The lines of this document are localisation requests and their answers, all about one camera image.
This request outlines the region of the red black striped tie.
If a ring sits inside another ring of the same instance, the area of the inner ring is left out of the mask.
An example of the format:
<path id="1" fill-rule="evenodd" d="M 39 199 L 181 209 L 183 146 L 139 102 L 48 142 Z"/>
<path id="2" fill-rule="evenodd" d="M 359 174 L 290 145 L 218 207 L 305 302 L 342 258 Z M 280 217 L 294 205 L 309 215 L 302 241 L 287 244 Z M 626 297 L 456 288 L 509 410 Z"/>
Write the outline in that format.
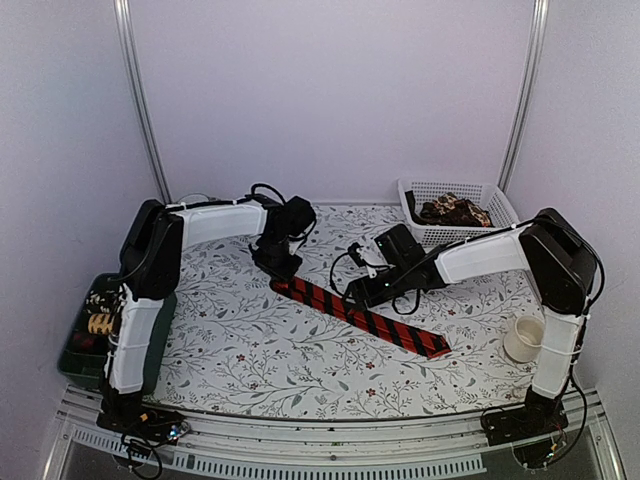
<path id="1" fill-rule="evenodd" d="M 444 356 L 451 347 L 444 336 L 390 319 L 369 310 L 358 310 L 339 296 L 299 277 L 289 282 L 270 281 L 270 288 L 310 308 L 333 316 L 379 339 L 428 359 Z"/>

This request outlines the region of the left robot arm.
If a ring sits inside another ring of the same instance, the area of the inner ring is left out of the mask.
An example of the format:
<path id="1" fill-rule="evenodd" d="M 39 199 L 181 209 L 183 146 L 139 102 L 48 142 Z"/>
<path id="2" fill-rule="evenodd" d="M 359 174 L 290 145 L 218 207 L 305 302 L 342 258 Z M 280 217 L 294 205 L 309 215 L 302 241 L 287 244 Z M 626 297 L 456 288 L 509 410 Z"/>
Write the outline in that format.
<path id="1" fill-rule="evenodd" d="M 143 370 L 156 318 L 179 284 L 185 250 L 240 236 L 255 266 L 277 281 L 290 281 L 302 264 L 298 249 L 316 224 L 311 203 L 299 196 L 275 200 L 248 194 L 238 200 L 164 205 L 145 201 L 120 252 L 120 272 L 112 278 L 122 292 L 112 333 L 113 351 L 104 366 L 104 390 L 117 397 L 108 410 L 128 434 L 148 426 L 148 412 L 131 397 L 143 389 Z"/>

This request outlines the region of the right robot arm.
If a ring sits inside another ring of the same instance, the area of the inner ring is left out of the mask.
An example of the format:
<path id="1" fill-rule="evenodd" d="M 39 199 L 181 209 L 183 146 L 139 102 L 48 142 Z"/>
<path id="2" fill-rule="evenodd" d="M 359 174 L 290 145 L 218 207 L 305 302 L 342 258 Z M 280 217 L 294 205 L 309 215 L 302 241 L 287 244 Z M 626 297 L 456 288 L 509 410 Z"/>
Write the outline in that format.
<path id="1" fill-rule="evenodd" d="M 391 301 L 407 291 L 445 288 L 507 271 L 531 274 L 545 331 L 531 392 L 538 396 L 517 415 L 517 427 L 537 436 L 552 424 L 571 367 L 581 351 L 586 318 L 604 289 L 602 261 L 593 247 L 555 209 L 545 208 L 515 226 L 437 246 L 430 251 L 398 224 L 374 240 L 382 272 L 351 281 L 344 298 L 361 309 Z"/>

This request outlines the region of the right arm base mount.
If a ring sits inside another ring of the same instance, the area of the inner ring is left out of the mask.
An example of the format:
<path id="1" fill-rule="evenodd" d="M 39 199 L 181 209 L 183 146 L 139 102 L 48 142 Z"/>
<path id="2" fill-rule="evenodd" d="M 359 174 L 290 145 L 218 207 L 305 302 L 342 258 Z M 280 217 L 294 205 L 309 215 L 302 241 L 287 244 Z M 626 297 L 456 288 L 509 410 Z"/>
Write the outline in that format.
<path id="1" fill-rule="evenodd" d="M 578 444 L 584 433 L 588 414 L 587 396 L 573 384 L 581 400 L 582 414 L 578 433 L 570 440 L 569 419 L 562 398 L 538 399 L 527 392 L 525 402 L 517 408 L 490 407 L 480 416 L 480 426 L 490 446 L 531 440 L 546 435 L 544 440 L 523 444 L 513 449 L 517 463 L 524 469 L 546 470 L 564 459 Z"/>

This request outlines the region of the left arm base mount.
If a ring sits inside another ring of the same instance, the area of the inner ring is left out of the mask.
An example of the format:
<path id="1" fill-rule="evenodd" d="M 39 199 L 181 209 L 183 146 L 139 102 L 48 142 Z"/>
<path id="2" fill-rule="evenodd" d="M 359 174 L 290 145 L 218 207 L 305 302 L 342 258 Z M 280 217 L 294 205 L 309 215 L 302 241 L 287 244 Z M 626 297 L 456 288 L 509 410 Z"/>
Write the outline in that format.
<path id="1" fill-rule="evenodd" d="M 128 468 L 141 479 L 158 478 L 164 467 L 160 449 L 191 432 L 184 415 L 144 406 L 138 393 L 105 394 L 96 424 L 119 435 Z"/>

